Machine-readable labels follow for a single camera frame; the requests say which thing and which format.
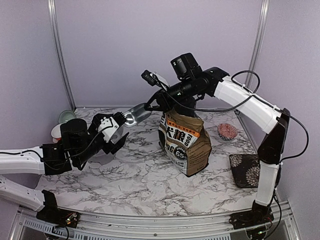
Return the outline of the metal food scoop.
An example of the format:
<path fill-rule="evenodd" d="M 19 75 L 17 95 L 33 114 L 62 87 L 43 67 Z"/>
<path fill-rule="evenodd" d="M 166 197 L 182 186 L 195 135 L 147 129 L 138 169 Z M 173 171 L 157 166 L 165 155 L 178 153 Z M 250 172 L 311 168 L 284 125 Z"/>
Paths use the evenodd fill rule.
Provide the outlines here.
<path fill-rule="evenodd" d="M 125 128 L 132 128 L 140 122 L 146 120 L 151 114 L 152 111 L 145 110 L 146 103 L 140 103 L 126 112 L 124 112 L 125 123 L 119 127 L 119 129 L 112 136 L 112 140 L 116 143 L 118 142 L 125 134 Z"/>

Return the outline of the brown dog food bag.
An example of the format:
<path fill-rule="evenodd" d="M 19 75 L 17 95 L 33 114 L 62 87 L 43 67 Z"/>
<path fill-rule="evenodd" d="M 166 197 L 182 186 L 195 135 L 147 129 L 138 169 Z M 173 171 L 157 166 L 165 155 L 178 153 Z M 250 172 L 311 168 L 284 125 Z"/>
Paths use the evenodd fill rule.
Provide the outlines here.
<path fill-rule="evenodd" d="M 193 108 L 193 97 L 183 101 L 181 106 L 162 113 L 158 137 L 159 145 L 173 164 L 187 177 L 191 177 L 209 165 L 212 152 L 211 139 L 204 127 L 204 121 Z"/>

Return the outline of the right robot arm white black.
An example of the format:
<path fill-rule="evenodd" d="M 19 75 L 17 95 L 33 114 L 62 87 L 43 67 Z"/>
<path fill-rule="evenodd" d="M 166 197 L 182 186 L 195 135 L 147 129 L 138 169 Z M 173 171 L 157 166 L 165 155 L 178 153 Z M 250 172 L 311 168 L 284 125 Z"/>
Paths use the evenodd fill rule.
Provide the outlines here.
<path fill-rule="evenodd" d="M 250 210 L 233 213 L 229 222 L 234 229 L 262 225 L 274 219 L 271 203 L 281 177 L 282 154 L 290 121 L 290 112 L 271 105 L 235 81 L 235 77 L 218 67 L 202 70 L 191 53 L 171 60 L 179 83 L 168 86 L 161 77 L 145 70 L 141 77 L 149 85 L 160 87 L 145 105 L 147 111 L 168 112 L 175 105 L 194 96 L 215 97 L 255 122 L 266 136 L 257 150 L 260 165 L 258 189 Z"/>

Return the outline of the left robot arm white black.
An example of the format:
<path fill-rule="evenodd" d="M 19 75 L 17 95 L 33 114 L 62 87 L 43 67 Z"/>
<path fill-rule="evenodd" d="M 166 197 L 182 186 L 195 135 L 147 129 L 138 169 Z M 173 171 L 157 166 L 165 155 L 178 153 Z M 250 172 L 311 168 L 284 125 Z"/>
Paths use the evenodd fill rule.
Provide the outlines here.
<path fill-rule="evenodd" d="M 75 228 L 80 214 L 61 209 L 55 194 L 35 190 L 5 178 L 6 174 L 60 175 L 73 168 L 83 170 L 90 158 L 98 152 L 115 154 L 125 144 L 127 136 L 118 141 L 113 135 L 126 122 L 122 112 L 96 114 L 90 125 L 74 118 L 60 125 L 61 137 L 56 143 L 26 149 L 0 152 L 0 196 L 37 212 L 36 217 L 58 226 Z"/>

